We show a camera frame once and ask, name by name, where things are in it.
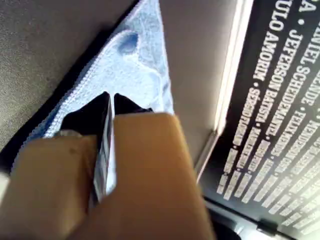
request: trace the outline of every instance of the gray surface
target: gray surface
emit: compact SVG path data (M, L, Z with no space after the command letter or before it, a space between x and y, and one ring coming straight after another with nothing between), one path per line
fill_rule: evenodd
M0 149L132 0L0 2ZM161 0L175 111L199 155L218 100L236 0Z

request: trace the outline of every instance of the black object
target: black object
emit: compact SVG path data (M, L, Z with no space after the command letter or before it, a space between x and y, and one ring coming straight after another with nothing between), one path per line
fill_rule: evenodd
M110 95L107 92L104 92L84 107L66 115L62 121L60 130L74 130L81 135L96 135L98 143L97 147L100 149L106 118L112 118L110 109Z
M131 101L126 96L119 93L114 95L114 113L119 114L132 114L132 113L147 113L152 112L151 108L144 109Z

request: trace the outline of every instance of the black sign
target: black sign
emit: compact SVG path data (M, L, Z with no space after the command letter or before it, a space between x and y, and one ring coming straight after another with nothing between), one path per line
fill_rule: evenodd
M256 0L204 195L320 238L320 1Z

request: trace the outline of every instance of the blue microfiber cloth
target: blue microfiber cloth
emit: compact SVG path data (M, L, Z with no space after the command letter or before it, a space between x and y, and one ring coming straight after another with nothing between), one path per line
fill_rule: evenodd
M72 89L24 144L36 138L52 137L68 113L80 109L104 91L112 101L113 95L119 93L144 109L174 113L158 0L141 0L133 8L99 54L82 70Z

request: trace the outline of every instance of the white trim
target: white trim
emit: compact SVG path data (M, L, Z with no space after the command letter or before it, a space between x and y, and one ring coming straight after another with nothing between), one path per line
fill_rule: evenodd
M254 0L238 0L232 22L229 46L226 53L222 74L218 104L215 111L214 127L195 165L197 182L210 159L212 151L222 134L225 125L228 108L234 88L241 53L243 50L250 14Z

